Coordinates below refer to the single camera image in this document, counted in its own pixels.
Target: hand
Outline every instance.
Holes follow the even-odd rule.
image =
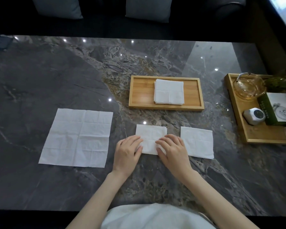
[[[140,136],[133,135],[120,140],[116,144],[116,152],[114,153],[112,169],[113,173],[121,174],[125,180],[130,176],[142,154],[142,146],[140,146],[135,153],[137,147],[142,141],[143,139],[140,139]]]
[[[156,144],[161,145],[166,151],[165,155],[160,148],[157,148],[164,165],[184,184],[189,173],[194,170],[191,167],[183,140],[173,134],[168,134],[157,140]]]

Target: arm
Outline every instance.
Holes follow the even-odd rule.
[[[221,229],[258,229],[246,216],[230,204],[191,167],[183,140],[168,134],[156,141],[166,155],[157,148],[158,155],[171,173],[200,201],[211,218]]]
[[[142,141],[140,136],[134,135],[116,144],[112,172],[107,175],[103,184],[67,226],[67,229],[101,227],[114,196],[139,161],[143,147],[140,146],[136,153],[135,150]]]

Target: pillow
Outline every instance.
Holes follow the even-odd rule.
[[[78,0],[33,0],[40,15],[48,17],[82,19]]]
[[[172,0],[126,0],[126,17],[168,23]]]

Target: green box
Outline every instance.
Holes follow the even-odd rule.
[[[266,115],[267,125],[286,126],[286,93],[267,92],[257,101]]]

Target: tray rim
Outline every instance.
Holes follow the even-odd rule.
[[[227,83],[226,83],[226,85],[227,85],[227,89],[228,89],[229,96],[230,96],[230,99],[231,99],[231,104],[232,104],[232,107],[233,107],[233,112],[234,112],[234,115],[235,115],[235,119],[236,119],[236,122],[238,124],[237,128],[239,130],[241,139],[244,142],[247,142],[247,143],[286,144],[286,140],[249,139],[248,138],[248,134],[244,130],[244,119],[243,119],[241,113],[239,112],[238,104],[237,104],[237,101],[236,101],[236,98],[235,98],[236,97],[236,93],[235,93],[235,91],[233,89],[233,86],[232,86],[232,83],[233,83],[232,77],[234,78],[234,77],[237,77],[238,75],[239,74],[236,74],[236,73],[228,73],[225,76],[225,80],[226,80],[226,82],[229,82],[229,85]],[[266,78],[272,77],[272,75],[258,75],[258,76],[260,76],[262,79],[266,79]]]
[[[196,80],[198,83],[198,91],[199,91],[199,98],[201,106],[186,106],[186,105],[169,105],[169,104],[158,104],[157,106],[150,106],[150,105],[141,105],[141,104],[131,104],[132,102],[132,92],[133,92],[133,79],[176,79],[176,80]],[[167,77],[167,76],[144,76],[144,75],[132,75],[130,80],[130,90],[129,90],[129,101],[128,107],[130,108],[145,108],[145,109],[156,109],[156,110],[177,110],[177,111],[202,111],[204,110],[204,102],[202,96],[202,90],[200,85],[199,78],[191,78],[191,77]]]

